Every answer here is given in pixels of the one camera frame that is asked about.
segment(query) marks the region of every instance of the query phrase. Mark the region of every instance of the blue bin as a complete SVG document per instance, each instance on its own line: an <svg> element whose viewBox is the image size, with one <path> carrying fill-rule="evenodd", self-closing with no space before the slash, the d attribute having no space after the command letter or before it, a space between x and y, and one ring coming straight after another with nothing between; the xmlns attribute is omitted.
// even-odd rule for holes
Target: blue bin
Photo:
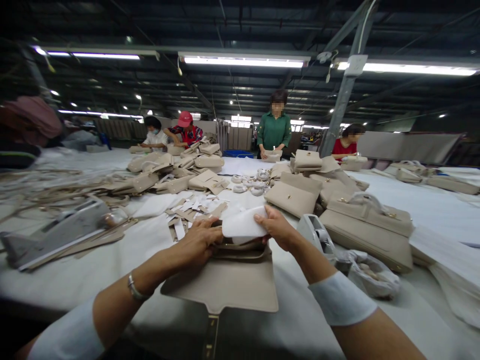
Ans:
<svg viewBox="0 0 480 360"><path fill-rule="evenodd" d="M254 154L244 150L225 150L223 156L229 158L254 158Z"/></svg>

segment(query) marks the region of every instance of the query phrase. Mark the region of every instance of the worker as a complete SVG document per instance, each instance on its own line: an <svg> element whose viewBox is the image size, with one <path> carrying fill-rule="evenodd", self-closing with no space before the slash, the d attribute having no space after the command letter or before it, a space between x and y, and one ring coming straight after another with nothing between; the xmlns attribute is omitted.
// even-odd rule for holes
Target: worker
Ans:
<svg viewBox="0 0 480 360"><path fill-rule="evenodd" d="M168 137L162 131L162 123L155 116L147 116L143 123L148 129L146 140L138 146L142 148L152 148L155 151L164 151L167 148Z"/></svg>
<svg viewBox="0 0 480 360"><path fill-rule="evenodd" d="M266 159L265 150L282 150L292 138L290 116L285 111L288 93L276 90L270 96L270 111L263 114L258 126L257 145L260 147L257 159Z"/></svg>
<svg viewBox="0 0 480 360"><path fill-rule="evenodd" d="M193 144L198 143L204 137L201 128L194 126L194 118L188 111L182 111L178 117L178 125L165 129L165 134L173 139L176 147L188 149Z"/></svg>
<svg viewBox="0 0 480 360"><path fill-rule="evenodd" d="M345 357L352 359L425 359L402 330L309 241L283 215L266 205L267 217L255 221L298 262L309 289ZM191 266L204 265L213 245L223 239L212 217L197 220L185 237L161 250L98 295L51 324L22 347L16 359L98 359L123 333L145 300L159 296L157 287L168 277Z"/></svg>
<svg viewBox="0 0 480 360"><path fill-rule="evenodd" d="M365 126L362 124L353 123L349 125L343 130L341 137L335 140L331 152L333 158L341 160L347 156L357 155L357 142L363 134L365 134Z"/></svg>

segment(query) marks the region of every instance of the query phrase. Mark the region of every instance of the white plastic bag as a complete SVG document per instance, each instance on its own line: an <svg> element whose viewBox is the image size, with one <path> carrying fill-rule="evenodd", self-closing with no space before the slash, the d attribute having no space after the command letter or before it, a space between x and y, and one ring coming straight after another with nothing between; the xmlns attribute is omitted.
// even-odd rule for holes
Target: white plastic bag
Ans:
<svg viewBox="0 0 480 360"><path fill-rule="evenodd" d="M399 294L400 279L383 262L362 251L349 250L346 253L352 262L348 278L365 294L371 298L387 300L392 300ZM362 265L368 265L377 279L368 275L368 270L362 270Z"/></svg>

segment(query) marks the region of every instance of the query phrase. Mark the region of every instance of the red cap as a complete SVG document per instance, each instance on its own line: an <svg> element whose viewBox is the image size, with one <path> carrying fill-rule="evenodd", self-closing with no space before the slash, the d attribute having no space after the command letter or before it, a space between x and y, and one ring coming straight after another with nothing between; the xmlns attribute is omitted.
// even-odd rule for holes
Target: red cap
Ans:
<svg viewBox="0 0 480 360"><path fill-rule="evenodd" d="M182 128L186 128L190 126L190 123L194 120L192 117L192 114L189 113L188 111L182 111L180 113L180 116L178 117L178 126L181 126Z"/></svg>

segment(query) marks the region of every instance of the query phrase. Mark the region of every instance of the silver bracelet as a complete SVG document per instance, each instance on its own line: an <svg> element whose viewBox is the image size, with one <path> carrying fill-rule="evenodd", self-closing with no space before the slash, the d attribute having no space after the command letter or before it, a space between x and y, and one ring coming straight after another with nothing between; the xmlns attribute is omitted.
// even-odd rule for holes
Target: silver bracelet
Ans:
<svg viewBox="0 0 480 360"><path fill-rule="evenodd" d="M128 288L130 289L130 293L135 300L145 301L150 299L150 297L152 296L143 295L137 290L134 284L134 278L132 277L132 272L130 272L130 274L128 275Z"/></svg>

